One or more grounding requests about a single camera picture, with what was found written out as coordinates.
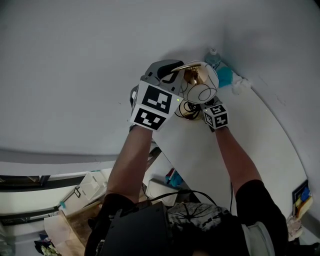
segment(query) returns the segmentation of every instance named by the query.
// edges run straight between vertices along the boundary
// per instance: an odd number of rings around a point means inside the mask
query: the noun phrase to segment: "glove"
[[[137,90],[138,90],[139,85],[135,86],[132,88],[131,92],[130,92],[130,105],[131,105],[131,114],[134,111],[135,105],[136,105],[136,100],[137,100]],[[131,126],[129,127],[129,132],[132,131],[132,129],[137,126],[136,124],[131,124]]]
[[[214,96],[213,100],[201,104],[201,109],[203,110],[204,121],[212,132],[215,129],[227,127],[229,123],[228,110],[217,96]]]

